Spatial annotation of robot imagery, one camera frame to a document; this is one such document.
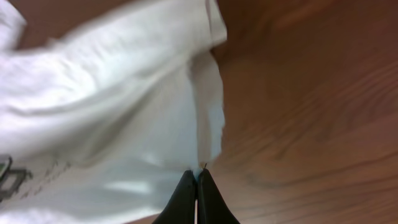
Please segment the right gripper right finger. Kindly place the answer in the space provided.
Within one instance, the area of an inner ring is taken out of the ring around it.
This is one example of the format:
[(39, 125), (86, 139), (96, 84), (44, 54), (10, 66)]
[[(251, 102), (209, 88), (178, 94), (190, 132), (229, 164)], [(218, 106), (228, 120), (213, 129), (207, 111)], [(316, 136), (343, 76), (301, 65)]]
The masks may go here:
[(199, 174), (197, 190), (199, 224), (240, 224), (226, 205), (208, 169)]

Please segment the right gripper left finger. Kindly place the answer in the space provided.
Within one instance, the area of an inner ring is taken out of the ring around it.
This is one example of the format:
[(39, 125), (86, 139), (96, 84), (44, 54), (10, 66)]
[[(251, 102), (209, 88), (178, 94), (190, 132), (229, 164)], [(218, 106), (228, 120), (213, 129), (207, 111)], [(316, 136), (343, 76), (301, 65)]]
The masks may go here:
[(186, 170), (169, 202), (153, 224), (194, 224), (197, 183), (193, 172)]

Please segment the white graphic t-shirt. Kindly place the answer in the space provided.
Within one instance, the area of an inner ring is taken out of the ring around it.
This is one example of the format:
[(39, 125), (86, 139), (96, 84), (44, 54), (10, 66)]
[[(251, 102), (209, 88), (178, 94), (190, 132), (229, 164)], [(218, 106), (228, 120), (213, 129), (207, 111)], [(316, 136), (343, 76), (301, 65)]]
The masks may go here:
[(16, 50), (1, 2), (2, 223), (127, 223), (160, 213), (221, 152), (215, 1), (138, 1)]

